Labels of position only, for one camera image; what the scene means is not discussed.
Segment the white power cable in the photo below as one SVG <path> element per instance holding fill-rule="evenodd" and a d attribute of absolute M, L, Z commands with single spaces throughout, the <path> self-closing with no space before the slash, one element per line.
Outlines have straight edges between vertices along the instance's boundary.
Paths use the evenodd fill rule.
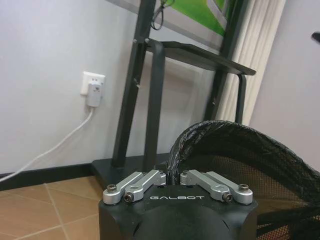
<path fill-rule="evenodd" d="M 43 156 L 45 156 L 47 154 L 50 154 L 51 152 L 53 152 L 54 150 L 59 148 L 62 144 L 65 143 L 66 140 L 68 140 L 73 134 L 75 134 L 78 130 L 80 130 L 91 119 L 93 113 L 94 113 L 94 107 L 90 107 L 90 113 L 89 113 L 88 117 L 77 128 L 75 128 L 72 132 L 70 132 L 67 136 L 65 136 L 64 139 L 62 139 L 57 145 L 55 145 L 54 147 L 52 147 L 48 151 L 45 151 L 44 153 L 41 153 L 40 155 L 36 156 L 34 159 L 32 159 L 30 162 L 28 162 L 26 165 L 21 167 L 16 172 L 13 172 L 5 177 L 0 178 L 0 183 L 18 175 L 19 173 L 21 173 L 23 170 L 28 168 L 30 165 L 32 165 L 38 159 L 42 158 Z"/>

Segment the shelf base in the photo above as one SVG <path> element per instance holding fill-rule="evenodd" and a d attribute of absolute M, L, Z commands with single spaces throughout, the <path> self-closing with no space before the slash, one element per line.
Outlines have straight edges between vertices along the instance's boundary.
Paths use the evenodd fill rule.
<path fill-rule="evenodd" d="M 92 170 L 102 189 L 106 189 L 109 184 L 117 184 L 135 171 L 141 172 L 144 156 L 129 156 L 126 158 L 125 167 L 111 166 L 112 158 L 94 160 Z M 156 155 L 156 164 L 165 164 L 169 158 L 169 153 Z"/>

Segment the white curtain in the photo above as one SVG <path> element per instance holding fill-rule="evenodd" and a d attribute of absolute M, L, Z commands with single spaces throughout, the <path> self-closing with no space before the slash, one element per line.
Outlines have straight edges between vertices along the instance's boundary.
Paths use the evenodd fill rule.
<path fill-rule="evenodd" d="M 247 76 L 242 124 L 249 125 L 286 0 L 251 0 L 233 55 L 233 61 L 256 70 Z M 235 120 L 239 80 L 229 74 L 217 119 Z"/>

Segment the framed picture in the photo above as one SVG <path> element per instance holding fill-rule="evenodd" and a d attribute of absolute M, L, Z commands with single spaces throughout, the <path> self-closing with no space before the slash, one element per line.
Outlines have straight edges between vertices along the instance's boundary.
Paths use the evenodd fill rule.
<path fill-rule="evenodd" d="M 140 0 L 107 0 L 138 13 Z M 219 50 L 235 0 L 175 0 L 164 10 L 164 26 Z"/>

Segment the black baseboard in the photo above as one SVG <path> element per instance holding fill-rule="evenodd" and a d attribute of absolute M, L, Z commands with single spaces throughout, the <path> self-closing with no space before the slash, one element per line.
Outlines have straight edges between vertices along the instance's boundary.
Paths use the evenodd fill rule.
<path fill-rule="evenodd" d="M 23 171 L 13 178 L 0 182 L 0 191 L 93 175 L 91 163 Z"/>

